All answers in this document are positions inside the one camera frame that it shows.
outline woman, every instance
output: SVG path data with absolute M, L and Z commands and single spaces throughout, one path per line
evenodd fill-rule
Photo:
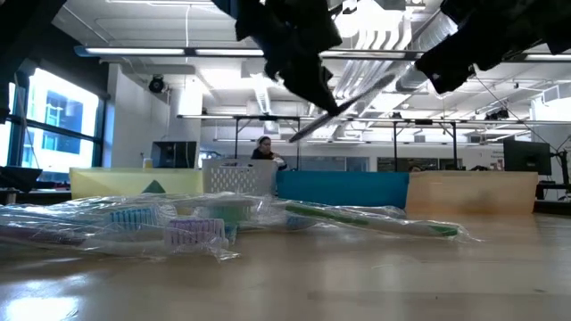
M 275 154 L 271 151 L 271 139 L 267 136 L 262 136 L 258 138 L 258 146 L 252 153 L 253 160 L 270 160 L 272 161 L 274 158 L 279 157 L 278 154 Z
M 279 170 L 287 168 L 286 162 L 280 158 L 279 154 L 271 151 L 271 139 L 267 136 L 258 138 L 258 147 L 253 150 L 252 159 L 275 161 Z

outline workbench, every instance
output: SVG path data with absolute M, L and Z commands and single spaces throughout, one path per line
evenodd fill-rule
M 339 227 L 239 235 L 241 258 L 2 246 L 3 320 L 568 320 L 571 221 L 459 222 L 483 242 Z

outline computer monitor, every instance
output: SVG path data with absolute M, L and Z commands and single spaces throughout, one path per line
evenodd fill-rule
M 158 169 L 193 169 L 196 142 L 154 142 L 153 167 Z
M 0 188 L 14 188 L 24 193 L 31 191 L 42 169 L 26 169 L 21 167 L 0 167 Z
M 551 175 L 550 145 L 519 141 L 503 141 L 506 171 L 536 172 Z

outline plastic packaging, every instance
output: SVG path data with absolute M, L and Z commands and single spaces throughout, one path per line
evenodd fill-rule
M 461 225 L 425 220 L 401 219 L 406 216 L 403 210 L 395 207 L 375 208 L 374 212 L 350 207 L 323 206 L 303 202 L 281 202 L 270 206 L 280 216 L 283 210 L 290 215 L 312 218 L 337 226 L 354 227 L 386 234 L 423 237 L 445 237 L 471 239 L 468 231 Z
M 469 238 L 460 225 L 407 220 L 395 207 L 325 206 L 234 193 L 147 193 L 0 207 L 0 241 L 128 257 L 208 253 L 224 260 L 238 256 L 228 247 L 240 232 L 294 231 L 318 223 L 406 237 Z
M 163 258 L 210 254 L 232 259 L 224 220 L 179 216 L 169 197 L 89 198 L 53 206 L 0 207 L 0 240 L 40 248 Z

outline blue bin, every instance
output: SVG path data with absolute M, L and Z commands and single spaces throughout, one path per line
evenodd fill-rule
M 409 173 L 281 171 L 277 196 L 339 206 L 395 206 L 404 209 Z

